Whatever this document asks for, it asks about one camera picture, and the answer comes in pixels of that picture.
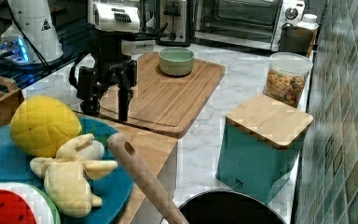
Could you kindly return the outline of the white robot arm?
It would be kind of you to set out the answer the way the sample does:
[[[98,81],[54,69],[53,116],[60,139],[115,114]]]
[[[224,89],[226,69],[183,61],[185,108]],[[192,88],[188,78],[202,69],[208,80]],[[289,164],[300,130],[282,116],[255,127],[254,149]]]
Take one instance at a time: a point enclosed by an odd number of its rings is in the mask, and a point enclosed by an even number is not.
[[[132,56],[152,51],[157,34],[142,34],[137,7],[89,1],[94,25],[89,54],[94,65],[74,68],[72,84],[77,89],[83,113],[97,116],[100,100],[112,86],[118,87],[118,119],[128,119],[132,88],[137,82],[137,62]]]

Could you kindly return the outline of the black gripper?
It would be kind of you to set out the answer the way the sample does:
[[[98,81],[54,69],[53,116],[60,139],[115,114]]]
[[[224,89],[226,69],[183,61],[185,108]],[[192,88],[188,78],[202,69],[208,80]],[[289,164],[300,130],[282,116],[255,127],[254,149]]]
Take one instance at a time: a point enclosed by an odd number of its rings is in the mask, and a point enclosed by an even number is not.
[[[133,35],[123,32],[91,32],[91,56],[95,63],[95,84],[79,86],[80,108],[90,116],[100,113],[100,100],[111,86],[118,86],[118,119],[128,120],[128,111],[136,85],[136,62],[122,52],[122,42]]]

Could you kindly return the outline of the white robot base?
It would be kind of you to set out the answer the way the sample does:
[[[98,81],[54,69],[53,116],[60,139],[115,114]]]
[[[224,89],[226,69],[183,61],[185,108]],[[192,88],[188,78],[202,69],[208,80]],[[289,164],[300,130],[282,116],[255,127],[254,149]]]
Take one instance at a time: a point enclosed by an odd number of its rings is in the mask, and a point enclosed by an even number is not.
[[[7,0],[12,24],[1,35],[14,42],[16,53],[7,59],[18,65],[51,63],[63,55],[48,0]]]

